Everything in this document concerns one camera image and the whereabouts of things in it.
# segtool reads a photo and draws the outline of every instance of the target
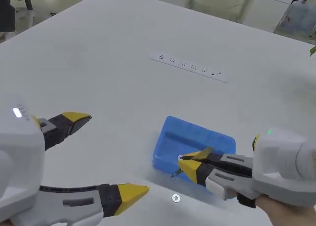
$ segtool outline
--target white table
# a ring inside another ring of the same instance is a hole
[[[155,0],[84,0],[0,45],[0,90],[20,93],[38,117],[71,110],[93,116],[46,153],[44,184],[150,186],[101,225],[268,226],[260,209],[155,171],[152,152],[169,115],[232,136],[247,156],[254,136],[270,126],[314,137],[310,47]],[[215,67],[229,82],[152,61],[151,50]],[[176,191],[178,204],[171,201]]]

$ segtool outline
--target blue container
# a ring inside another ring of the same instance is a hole
[[[213,147],[214,152],[218,153],[236,153],[236,143],[232,137],[168,116],[154,150],[154,168],[172,175],[179,168],[179,155],[201,151],[206,147]],[[185,174],[177,177],[191,181]]]

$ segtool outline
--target electrical outlet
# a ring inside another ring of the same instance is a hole
[[[187,66],[187,63],[185,61],[181,60],[180,66],[181,66],[181,68],[185,69]]]
[[[191,64],[190,71],[195,73],[197,71],[197,68],[198,67],[195,64]]]
[[[181,69],[185,69],[196,74],[207,76],[212,79],[217,79],[225,83],[227,82],[225,76],[221,72],[215,72],[209,67],[206,68],[205,66],[195,64],[194,62],[179,59],[171,54],[165,54],[163,52],[152,52],[150,58],[152,60],[159,61]]]
[[[201,68],[202,74],[207,75],[207,68]]]

